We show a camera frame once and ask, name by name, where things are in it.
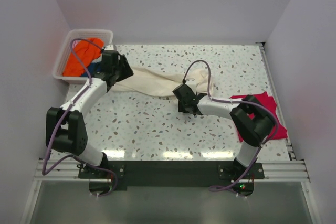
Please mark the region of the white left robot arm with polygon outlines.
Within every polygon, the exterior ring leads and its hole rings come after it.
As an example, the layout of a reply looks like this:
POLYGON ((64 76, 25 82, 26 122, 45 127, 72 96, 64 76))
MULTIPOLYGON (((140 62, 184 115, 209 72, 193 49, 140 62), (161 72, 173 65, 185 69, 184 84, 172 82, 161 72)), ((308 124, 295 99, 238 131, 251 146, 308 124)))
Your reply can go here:
POLYGON ((100 69, 89 75, 75 96, 59 108, 51 107, 46 114, 45 159, 49 159, 52 150, 67 153, 90 164, 90 171, 97 178, 108 174, 109 165, 104 162, 106 155, 89 143, 85 117, 117 82, 133 76, 125 55, 104 49, 101 56, 100 69))

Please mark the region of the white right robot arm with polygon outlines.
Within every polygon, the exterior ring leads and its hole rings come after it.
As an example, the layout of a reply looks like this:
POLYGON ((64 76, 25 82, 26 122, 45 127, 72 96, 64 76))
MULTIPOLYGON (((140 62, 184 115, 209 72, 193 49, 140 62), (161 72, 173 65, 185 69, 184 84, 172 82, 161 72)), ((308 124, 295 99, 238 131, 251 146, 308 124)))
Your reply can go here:
POLYGON ((243 143, 233 161, 232 171, 239 178, 250 175, 262 145, 278 131, 279 123, 274 113, 264 107, 254 95, 222 100, 206 93, 195 93, 186 84, 175 88, 173 94, 178 99, 179 112, 213 115, 234 122, 243 143))

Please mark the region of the cream t shirt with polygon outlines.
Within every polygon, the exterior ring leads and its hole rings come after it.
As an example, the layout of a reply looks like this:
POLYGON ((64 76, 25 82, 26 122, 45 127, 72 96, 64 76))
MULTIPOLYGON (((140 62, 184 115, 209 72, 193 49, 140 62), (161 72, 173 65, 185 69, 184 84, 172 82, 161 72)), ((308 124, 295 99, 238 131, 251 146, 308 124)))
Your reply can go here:
MULTIPOLYGON (((133 67, 134 75, 116 83, 111 90, 113 92, 138 92, 152 97, 173 97, 173 90, 182 84, 183 73, 169 73, 155 71, 144 67, 133 67)), ((186 81, 192 83, 193 91, 197 93, 213 92, 214 79, 208 81, 206 69, 190 70, 186 81)))

